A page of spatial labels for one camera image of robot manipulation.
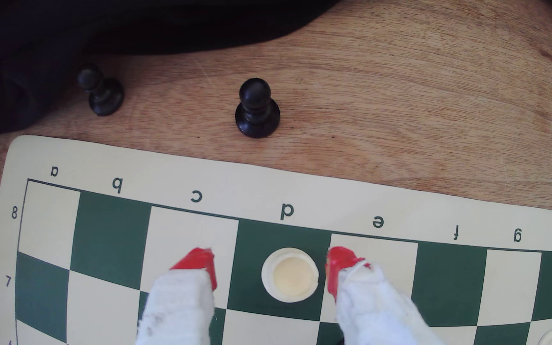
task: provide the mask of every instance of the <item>black pawn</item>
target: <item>black pawn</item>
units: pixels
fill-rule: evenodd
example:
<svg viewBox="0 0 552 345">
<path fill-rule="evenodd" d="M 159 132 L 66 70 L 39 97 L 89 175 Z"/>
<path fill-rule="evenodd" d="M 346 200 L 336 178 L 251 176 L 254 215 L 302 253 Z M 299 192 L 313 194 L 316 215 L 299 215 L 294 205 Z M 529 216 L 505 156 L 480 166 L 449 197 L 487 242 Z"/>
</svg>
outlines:
<svg viewBox="0 0 552 345">
<path fill-rule="evenodd" d="M 280 108 L 263 79 L 252 78 L 241 85 L 235 123 L 245 136 L 254 138 L 269 136 L 278 127 Z"/>
<path fill-rule="evenodd" d="M 114 78 L 105 78 L 92 63 L 84 65 L 78 73 L 78 85 L 90 92 L 88 104 L 97 116 L 108 116 L 117 111 L 125 98 L 125 90 Z"/>
</svg>

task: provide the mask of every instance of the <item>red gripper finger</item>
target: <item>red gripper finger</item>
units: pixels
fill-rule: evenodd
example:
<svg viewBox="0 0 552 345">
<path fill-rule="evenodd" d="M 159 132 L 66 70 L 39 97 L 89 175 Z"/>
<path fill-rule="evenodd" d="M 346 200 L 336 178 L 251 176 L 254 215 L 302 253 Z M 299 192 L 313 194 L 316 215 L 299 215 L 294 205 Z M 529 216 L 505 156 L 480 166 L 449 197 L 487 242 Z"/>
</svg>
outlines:
<svg viewBox="0 0 552 345">
<path fill-rule="evenodd" d="M 204 268 L 210 274 L 212 291 L 217 289 L 217 276 L 214 272 L 214 254 L 210 248 L 195 248 L 183 257 L 170 270 L 194 270 Z"/>
<path fill-rule="evenodd" d="M 358 258 L 355 253 L 345 247 L 331 247 L 327 251 L 327 263 L 325 264 L 325 275 L 327 276 L 327 291 L 336 299 L 338 293 L 338 273 L 343 268 L 355 266 L 357 262 L 365 260 Z"/>
</svg>

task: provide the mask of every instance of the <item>vinyl chess mat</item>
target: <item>vinyl chess mat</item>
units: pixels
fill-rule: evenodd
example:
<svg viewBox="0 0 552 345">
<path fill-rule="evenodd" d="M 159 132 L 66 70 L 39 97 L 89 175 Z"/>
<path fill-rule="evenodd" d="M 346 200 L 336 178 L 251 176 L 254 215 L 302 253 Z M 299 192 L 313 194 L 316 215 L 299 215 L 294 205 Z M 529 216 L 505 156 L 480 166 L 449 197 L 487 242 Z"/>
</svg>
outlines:
<svg viewBox="0 0 552 345">
<path fill-rule="evenodd" d="M 336 345 L 332 246 L 380 265 L 449 345 L 536 345 L 552 330 L 552 211 L 20 137 L 0 191 L 0 344 L 132 345 L 153 281 L 210 247 L 213 345 Z M 304 301 L 261 282 L 283 247 L 319 268 Z"/>
</svg>

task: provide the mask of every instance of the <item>white cloth wrap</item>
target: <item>white cloth wrap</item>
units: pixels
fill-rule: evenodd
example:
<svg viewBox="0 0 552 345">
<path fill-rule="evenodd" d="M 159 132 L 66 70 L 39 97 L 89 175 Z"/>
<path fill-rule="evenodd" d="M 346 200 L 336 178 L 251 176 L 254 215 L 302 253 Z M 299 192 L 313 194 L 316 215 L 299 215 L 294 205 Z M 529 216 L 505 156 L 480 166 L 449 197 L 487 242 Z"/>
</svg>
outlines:
<svg viewBox="0 0 552 345">
<path fill-rule="evenodd" d="M 210 275 L 205 270 L 170 270 L 150 290 L 136 345 L 210 345 L 214 315 Z"/>
<path fill-rule="evenodd" d="M 340 270 L 336 312 L 346 345 L 444 345 L 408 296 L 366 261 Z"/>
</svg>

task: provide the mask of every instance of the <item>wood grain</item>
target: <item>wood grain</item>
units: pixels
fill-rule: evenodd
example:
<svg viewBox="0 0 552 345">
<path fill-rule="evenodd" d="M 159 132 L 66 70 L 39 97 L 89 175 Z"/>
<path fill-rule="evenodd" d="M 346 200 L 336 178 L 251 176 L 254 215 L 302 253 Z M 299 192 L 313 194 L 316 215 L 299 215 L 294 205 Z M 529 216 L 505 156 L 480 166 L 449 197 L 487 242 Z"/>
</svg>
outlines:
<svg viewBox="0 0 552 345">
<path fill-rule="evenodd" d="M 552 6 L 347 0 L 280 39 L 192 54 L 93 57 L 126 101 L 94 116 L 71 87 L 31 128 L 65 137 L 552 209 Z M 234 123 L 246 79 L 282 120 Z"/>
</svg>

